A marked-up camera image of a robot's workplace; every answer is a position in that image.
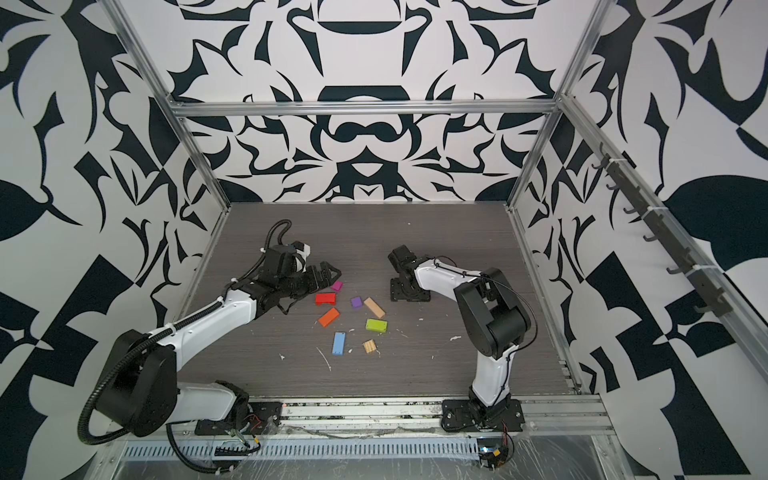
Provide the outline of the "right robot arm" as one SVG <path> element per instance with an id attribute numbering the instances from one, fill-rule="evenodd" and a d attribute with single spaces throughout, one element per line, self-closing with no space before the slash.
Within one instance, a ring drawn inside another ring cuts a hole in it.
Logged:
<path id="1" fill-rule="evenodd" d="M 396 272 L 391 299 L 424 303 L 439 294 L 455 301 L 477 351 L 468 398 L 443 402 L 441 428 L 520 430 L 524 419 L 520 402 L 511 396 L 510 376 L 515 355 L 535 341 L 526 334 L 538 334 L 531 307 L 497 268 L 468 270 L 445 256 L 417 256 L 405 245 L 388 260 Z"/>

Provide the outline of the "red rectangular block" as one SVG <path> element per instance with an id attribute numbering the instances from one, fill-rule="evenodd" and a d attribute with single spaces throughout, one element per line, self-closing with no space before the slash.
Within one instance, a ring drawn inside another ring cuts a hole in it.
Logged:
<path id="1" fill-rule="evenodd" d="M 317 306 L 321 306 L 321 305 L 335 306 L 336 303 L 337 303 L 337 294 L 334 292 L 317 293 L 315 295 L 315 304 Z"/>

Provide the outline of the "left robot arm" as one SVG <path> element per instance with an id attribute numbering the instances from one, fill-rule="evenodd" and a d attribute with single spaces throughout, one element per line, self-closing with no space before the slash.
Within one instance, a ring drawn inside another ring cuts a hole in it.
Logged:
<path id="1" fill-rule="evenodd" d="M 241 428 L 248 411 L 244 390 L 225 381 L 181 382 L 178 373 L 222 337 L 280 307 L 282 300 L 296 303 L 340 279 L 340 270 L 328 262 L 309 264 L 309 254 L 302 242 L 267 247 L 207 306 L 147 333 L 120 335 L 80 414 L 80 440 L 97 445 L 126 434 L 143 437 L 189 421 Z"/>

